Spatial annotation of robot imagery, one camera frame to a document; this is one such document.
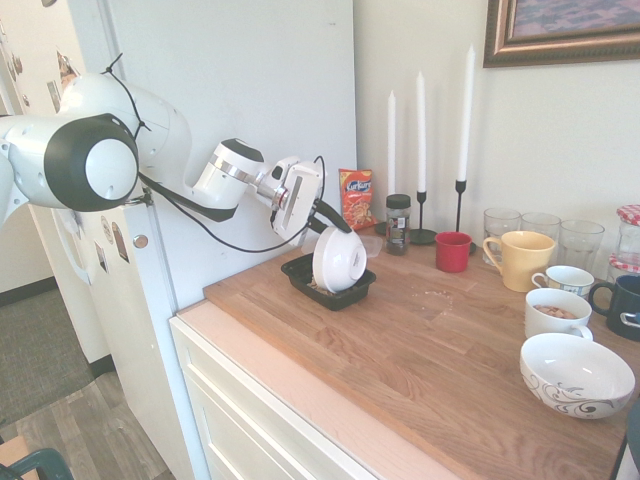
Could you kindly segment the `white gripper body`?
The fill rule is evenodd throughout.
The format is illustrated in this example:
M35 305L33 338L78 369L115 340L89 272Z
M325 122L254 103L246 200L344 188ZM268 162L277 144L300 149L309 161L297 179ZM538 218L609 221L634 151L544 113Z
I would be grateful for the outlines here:
M276 212L273 230L280 237L292 237L303 229L320 193L323 174L318 163L293 165L286 175L286 198Z

